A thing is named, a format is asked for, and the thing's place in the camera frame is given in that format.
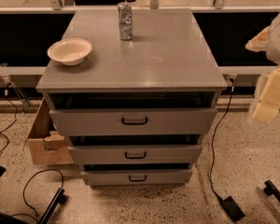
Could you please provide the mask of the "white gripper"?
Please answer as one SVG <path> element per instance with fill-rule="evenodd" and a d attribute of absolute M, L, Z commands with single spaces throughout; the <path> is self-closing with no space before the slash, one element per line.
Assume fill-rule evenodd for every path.
<path fill-rule="evenodd" d="M 260 76 L 258 89 L 258 102 L 252 118 L 262 123 L 269 123 L 280 109 L 280 66 L 271 73 Z"/>

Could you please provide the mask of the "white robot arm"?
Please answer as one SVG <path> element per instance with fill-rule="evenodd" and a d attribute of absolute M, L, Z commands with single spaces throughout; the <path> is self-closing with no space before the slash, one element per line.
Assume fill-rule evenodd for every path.
<path fill-rule="evenodd" d="M 255 100 L 250 106 L 251 119 L 270 123 L 280 111 L 280 12 L 272 23 L 250 39 L 245 48 L 266 53 L 266 58 L 277 67 L 270 74 L 259 77 Z"/>

